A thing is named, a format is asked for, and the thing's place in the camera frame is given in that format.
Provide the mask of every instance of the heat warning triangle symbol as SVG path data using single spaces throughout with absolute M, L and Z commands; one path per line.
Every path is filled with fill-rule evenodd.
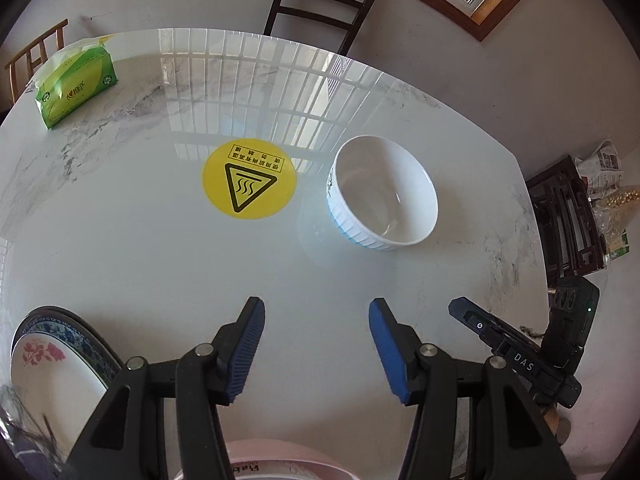
M 225 164 L 229 195 L 236 213 L 241 212 L 277 182 L 277 177 L 236 164 Z

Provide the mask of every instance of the metal screw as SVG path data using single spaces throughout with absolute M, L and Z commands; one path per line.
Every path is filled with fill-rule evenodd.
M 196 355 L 204 357 L 213 353 L 213 346 L 210 343 L 202 343 L 196 346 Z
M 418 350 L 425 357 L 433 357 L 438 353 L 438 347 L 436 345 L 432 345 L 431 343 L 425 343 Z
M 140 370 L 145 365 L 145 358 L 143 357 L 132 357 L 127 361 L 127 368 L 129 370 Z
M 506 367 L 507 361 L 504 360 L 504 357 L 500 357 L 499 355 L 494 355 L 489 358 L 489 364 L 492 368 L 497 368 L 498 370 L 502 370 Z

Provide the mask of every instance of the white marble tabletop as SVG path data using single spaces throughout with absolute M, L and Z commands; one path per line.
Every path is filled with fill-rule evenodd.
M 490 354 L 449 317 L 459 296 L 545 329 L 542 246 L 516 159 L 457 112 L 356 61 L 255 34 L 146 30 L 106 47 L 117 85 L 50 131 L 27 92 L 0 127 L 4 380 L 16 327 L 43 304 L 85 318 L 124 360 L 154 362 L 260 296 L 264 335 L 244 393 L 221 410 L 226 439 L 291 440 L 390 479 L 414 410 L 386 382 L 372 298 L 456 358 Z M 398 142 L 433 179 L 440 213 L 423 243 L 372 251 L 332 223 L 327 174 L 360 134 Z M 296 166 L 274 216 L 231 218 L 202 189 L 209 154 L 239 137 L 270 140 Z

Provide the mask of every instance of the white wall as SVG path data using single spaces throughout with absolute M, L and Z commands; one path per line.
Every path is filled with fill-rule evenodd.
M 64 18 L 68 41 L 155 27 L 261 32 L 271 1 L 33 0 L 0 63 Z M 525 176 L 606 137 L 621 155 L 640 142 L 640 60 L 601 0 L 522 0 L 482 43 L 418 0 L 377 0 L 350 54 L 484 128 Z

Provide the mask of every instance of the yellow warning sticker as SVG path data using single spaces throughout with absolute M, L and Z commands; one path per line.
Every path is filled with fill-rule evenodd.
M 234 218 L 273 215 L 289 203 L 296 170 L 280 148 L 261 139 L 237 139 L 213 152 L 202 171 L 209 200 Z

